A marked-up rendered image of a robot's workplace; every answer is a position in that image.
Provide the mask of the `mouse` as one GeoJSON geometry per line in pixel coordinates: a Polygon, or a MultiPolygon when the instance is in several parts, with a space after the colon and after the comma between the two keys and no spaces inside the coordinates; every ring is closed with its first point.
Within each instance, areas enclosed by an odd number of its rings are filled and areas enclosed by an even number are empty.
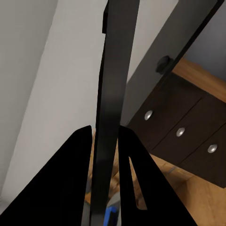
{"type": "Polygon", "coordinates": [[[170,61],[170,57],[169,56],[164,56],[157,64],[156,66],[156,72],[159,73],[160,71],[162,71],[164,68],[166,68],[166,66],[168,65],[170,61]]]}

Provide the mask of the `folder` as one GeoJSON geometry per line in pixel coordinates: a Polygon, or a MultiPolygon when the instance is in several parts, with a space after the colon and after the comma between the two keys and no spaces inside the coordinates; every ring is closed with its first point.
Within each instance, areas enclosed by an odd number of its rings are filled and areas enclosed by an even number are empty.
{"type": "Polygon", "coordinates": [[[116,208],[111,206],[106,208],[104,226],[113,226],[116,208]]]}

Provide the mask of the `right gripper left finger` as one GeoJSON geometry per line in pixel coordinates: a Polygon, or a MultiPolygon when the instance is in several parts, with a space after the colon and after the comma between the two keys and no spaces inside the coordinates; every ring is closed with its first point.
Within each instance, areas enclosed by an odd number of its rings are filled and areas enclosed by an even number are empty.
{"type": "Polygon", "coordinates": [[[76,130],[0,215],[0,226],[81,226],[91,125],[76,130]]]}

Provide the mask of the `keyboard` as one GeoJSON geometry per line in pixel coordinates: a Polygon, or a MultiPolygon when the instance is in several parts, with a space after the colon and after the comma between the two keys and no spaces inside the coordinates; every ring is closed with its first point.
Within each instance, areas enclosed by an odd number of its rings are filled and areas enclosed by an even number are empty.
{"type": "Polygon", "coordinates": [[[89,226],[104,226],[140,0],[108,0],[99,72],[89,226]]]}

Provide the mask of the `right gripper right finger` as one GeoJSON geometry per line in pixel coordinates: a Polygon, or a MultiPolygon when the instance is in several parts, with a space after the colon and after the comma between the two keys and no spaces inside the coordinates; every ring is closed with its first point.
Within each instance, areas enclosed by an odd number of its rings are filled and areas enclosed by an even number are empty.
{"type": "Polygon", "coordinates": [[[136,133],[124,126],[118,132],[121,226],[197,226],[136,133]],[[131,159],[147,210],[135,199],[131,159]]]}

